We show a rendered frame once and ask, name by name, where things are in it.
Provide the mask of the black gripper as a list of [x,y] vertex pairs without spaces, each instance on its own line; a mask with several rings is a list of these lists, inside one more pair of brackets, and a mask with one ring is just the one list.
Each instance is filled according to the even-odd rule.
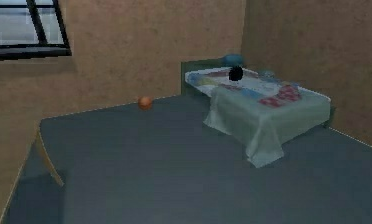
[[243,78],[243,69],[240,66],[234,66],[229,71],[230,81],[239,81]]

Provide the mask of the bed with pale green blanket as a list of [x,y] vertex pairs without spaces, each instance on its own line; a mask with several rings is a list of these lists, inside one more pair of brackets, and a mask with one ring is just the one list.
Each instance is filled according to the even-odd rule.
[[181,64],[181,92],[209,98],[204,124],[237,139],[247,160],[263,167],[284,156],[282,145],[334,117],[331,99],[296,83],[240,66],[243,78],[229,80],[219,59]]

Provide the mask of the orange ball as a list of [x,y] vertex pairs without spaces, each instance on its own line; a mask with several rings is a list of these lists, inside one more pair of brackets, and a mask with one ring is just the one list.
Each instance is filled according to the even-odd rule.
[[138,107],[141,110],[149,110],[152,108],[153,100],[148,96],[143,96],[138,99]]

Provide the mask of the blue pillow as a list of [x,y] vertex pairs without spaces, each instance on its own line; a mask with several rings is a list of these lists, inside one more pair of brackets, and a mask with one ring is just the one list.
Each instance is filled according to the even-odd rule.
[[222,57],[222,64],[226,67],[242,66],[243,57],[240,54],[227,54]]

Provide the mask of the black framed window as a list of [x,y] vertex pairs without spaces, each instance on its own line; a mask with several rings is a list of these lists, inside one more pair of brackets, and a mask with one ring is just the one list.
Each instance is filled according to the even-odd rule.
[[59,0],[0,0],[0,61],[71,55]]

